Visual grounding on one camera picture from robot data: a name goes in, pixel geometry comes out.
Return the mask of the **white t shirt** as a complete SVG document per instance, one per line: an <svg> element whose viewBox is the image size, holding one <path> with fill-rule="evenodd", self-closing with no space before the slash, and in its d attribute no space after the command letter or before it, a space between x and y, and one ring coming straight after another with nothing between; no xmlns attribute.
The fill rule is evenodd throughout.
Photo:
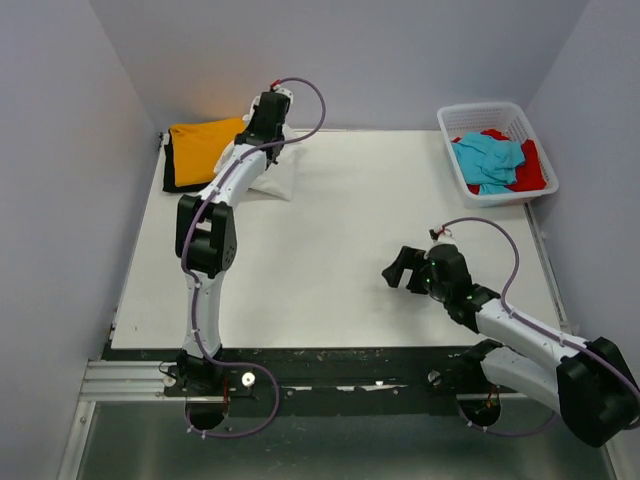
<svg viewBox="0 0 640 480"><path fill-rule="evenodd" d="M285 140L298 139L298 135L288 124L283 126ZM214 167L214 178L222 171L230 161L233 149L233 140L227 144ZM277 158L277 165L272 164L258 176L250 186L250 189L277 197L285 201L291 201L294 193L294 183L297 174L299 152L297 144L285 145Z"/></svg>

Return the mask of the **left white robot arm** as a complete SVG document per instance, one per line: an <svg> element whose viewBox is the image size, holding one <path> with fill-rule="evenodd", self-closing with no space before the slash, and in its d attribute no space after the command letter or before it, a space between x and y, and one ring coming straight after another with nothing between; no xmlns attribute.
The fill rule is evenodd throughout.
<svg viewBox="0 0 640 480"><path fill-rule="evenodd" d="M282 87L262 93L243 132L222 155L214 180L196 195L179 199L175 251L188 286L188 326L177 357L177 380L201 395L222 384L221 287L237 254L234 209L254 180L273 164L285 140L293 94Z"/></svg>

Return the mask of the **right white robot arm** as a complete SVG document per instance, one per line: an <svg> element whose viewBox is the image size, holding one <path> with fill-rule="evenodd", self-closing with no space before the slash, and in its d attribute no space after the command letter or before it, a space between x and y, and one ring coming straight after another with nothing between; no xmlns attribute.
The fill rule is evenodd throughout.
<svg viewBox="0 0 640 480"><path fill-rule="evenodd" d="M472 280L465 257L452 244L424 251L401 248L382 276L396 288L441 303L457 324L485 336L460 367L469 390L489 385L515 390L559 415L582 442L600 447L639 425L639 387L618 346L551 329L520 313L496 291Z"/></svg>

